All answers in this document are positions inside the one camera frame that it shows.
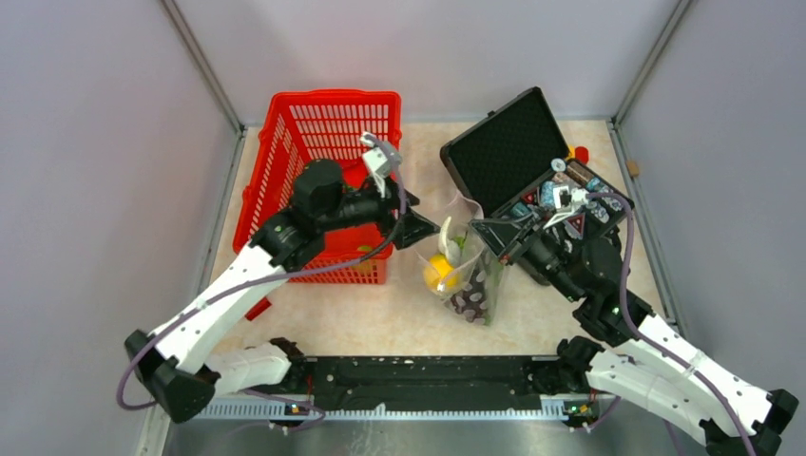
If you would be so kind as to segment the green leafy vegetable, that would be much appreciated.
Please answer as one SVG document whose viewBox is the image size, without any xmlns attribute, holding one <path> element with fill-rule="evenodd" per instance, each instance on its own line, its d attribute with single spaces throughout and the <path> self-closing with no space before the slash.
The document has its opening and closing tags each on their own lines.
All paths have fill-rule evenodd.
<svg viewBox="0 0 806 456">
<path fill-rule="evenodd" d="M 501 282 L 504 274 L 504 266 L 500 263 L 499 259 L 490 254 L 487 257 L 485 264 L 485 271 L 487 273 L 484 280 L 485 283 L 485 316 L 487 320 L 492 320 L 495 316 L 499 296 L 501 293 Z"/>
</svg>

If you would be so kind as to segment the clear zip top bag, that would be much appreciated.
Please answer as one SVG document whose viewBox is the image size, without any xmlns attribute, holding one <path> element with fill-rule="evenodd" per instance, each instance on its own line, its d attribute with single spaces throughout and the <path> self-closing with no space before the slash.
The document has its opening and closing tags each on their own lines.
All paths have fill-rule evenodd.
<svg viewBox="0 0 806 456">
<path fill-rule="evenodd" d="M 446 307 L 446 303 L 452 295 L 460 291 L 468 282 L 484 282 L 486 278 L 485 264 L 492 251 L 470 228 L 472 220 L 482 219 L 483 217 L 483 209 L 476 201 L 467 199 L 456 191 L 449 203 L 427 214 L 428 219 L 440 226 L 440 232 L 417 243 L 415 246 L 417 262 L 421 270 L 420 283 L 445 309 L 461 320 L 463 319 Z M 468 235 L 467 243 L 465 249 L 460 250 L 452 239 L 465 234 Z M 459 275 L 460 285 L 457 289 L 443 294 L 436 294 L 426 286 L 422 276 L 423 268 L 428 264 L 429 259 L 436 254 L 444 254 Z"/>
</svg>

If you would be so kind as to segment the yellow toy fruit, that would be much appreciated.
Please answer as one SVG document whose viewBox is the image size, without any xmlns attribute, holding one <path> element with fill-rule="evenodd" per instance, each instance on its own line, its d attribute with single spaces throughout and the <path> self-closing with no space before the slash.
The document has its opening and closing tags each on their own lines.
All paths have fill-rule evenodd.
<svg viewBox="0 0 806 456">
<path fill-rule="evenodd" d="M 459 275 L 444 254 L 432 256 L 423 268 L 422 276 L 428 289 L 436 294 L 453 291 L 460 285 Z"/>
</svg>

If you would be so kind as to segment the red grape bunch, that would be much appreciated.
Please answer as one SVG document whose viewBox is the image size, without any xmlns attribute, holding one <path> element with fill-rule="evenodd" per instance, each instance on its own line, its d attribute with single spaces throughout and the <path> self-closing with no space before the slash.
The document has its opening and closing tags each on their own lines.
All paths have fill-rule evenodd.
<svg viewBox="0 0 806 456">
<path fill-rule="evenodd" d="M 460 291 L 450 297 L 446 307 L 468 323 L 488 325 L 491 319 L 491 308 L 486 283 L 468 282 Z"/>
</svg>

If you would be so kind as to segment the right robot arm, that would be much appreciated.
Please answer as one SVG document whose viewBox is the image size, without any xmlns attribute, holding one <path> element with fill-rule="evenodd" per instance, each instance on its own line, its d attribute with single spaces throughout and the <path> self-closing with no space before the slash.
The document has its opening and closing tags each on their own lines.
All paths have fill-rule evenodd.
<svg viewBox="0 0 806 456">
<path fill-rule="evenodd" d="M 614 394 L 675 426 L 710 455 L 775 455 L 798 406 L 785 389 L 745 382 L 678 334 L 624 286 L 609 237 L 570 237 L 533 221 L 474 220 L 501 263 L 527 264 L 568 301 L 587 332 L 562 343 L 560 384 Z"/>
</svg>

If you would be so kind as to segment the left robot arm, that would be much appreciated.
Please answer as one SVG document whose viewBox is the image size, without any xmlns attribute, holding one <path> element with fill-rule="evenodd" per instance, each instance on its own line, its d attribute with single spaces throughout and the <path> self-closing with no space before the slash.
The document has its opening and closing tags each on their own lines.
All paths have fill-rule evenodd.
<svg viewBox="0 0 806 456">
<path fill-rule="evenodd" d="M 293 181 L 286 206 L 249 237 L 228 269 L 180 313 L 150 332 L 134 331 L 125 340 L 129 364 L 116 399 L 122 409 L 130 376 L 150 393 L 176 424 L 199 415 L 217 396 L 260 385 L 293 392 L 303 384 L 305 369 L 273 343 L 226 355 L 213 349 L 263 298 L 287 282 L 349 270 L 389 246 L 405 249 L 435 235 L 437 224 L 414 211 L 417 197 L 404 186 L 397 164 L 383 158 L 369 167 L 356 189 L 332 160 L 305 164 Z M 325 251 L 331 232 L 373 225 L 382 239 L 370 251 L 325 266 L 314 261 Z"/>
</svg>

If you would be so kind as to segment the open black foam case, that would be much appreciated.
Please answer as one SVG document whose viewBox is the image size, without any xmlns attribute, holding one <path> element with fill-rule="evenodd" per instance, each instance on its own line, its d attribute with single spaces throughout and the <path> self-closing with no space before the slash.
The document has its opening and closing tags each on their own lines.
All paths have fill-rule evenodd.
<svg viewBox="0 0 806 456">
<path fill-rule="evenodd" d="M 439 156 L 462 195 L 481 206 L 483 219 L 549 220 L 555 211 L 555 186 L 587 190 L 586 206 L 544 232 L 547 245 L 557 252 L 557 267 L 538 267 L 528 256 L 512 265 L 573 297 L 623 284 L 618 226 L 635 204 L 588 165 L 569 157 L 540 88 L 528 89 L 491 111 L 445 143 Z"/>
</svg>

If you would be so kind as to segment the red round object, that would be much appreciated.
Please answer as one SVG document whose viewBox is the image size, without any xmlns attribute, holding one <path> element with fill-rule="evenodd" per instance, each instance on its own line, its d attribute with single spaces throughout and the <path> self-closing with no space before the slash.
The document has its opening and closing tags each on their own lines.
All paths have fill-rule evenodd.
<svg viewBox="0 0 806 456">
<path fill-rule="evenodd" d="M 584 146 L 573 146 L 570 148 L 569 157 L 582 164 L 588 164 L 589 150 Z"/>
</svg>

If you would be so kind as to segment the red plastic basket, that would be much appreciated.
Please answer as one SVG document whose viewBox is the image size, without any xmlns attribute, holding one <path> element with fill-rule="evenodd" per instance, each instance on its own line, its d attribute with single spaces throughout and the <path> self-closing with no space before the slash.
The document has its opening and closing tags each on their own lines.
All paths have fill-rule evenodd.
<svg viewBox="0 0 806 456">
<path fill-rule="evenodd" d="M 401 98 L 394 91 L 319 89 L 275 94 L 259 133 L 252 177 L 232 242 L 253 237 L 281 248 L 301 282 L 383 284 L 393 251 L 375 224 L 381 204 L 362 160 L 364 131 L 400 143 Z M 356 248 L 374 249 L 360 255 Z"/>
</svg>

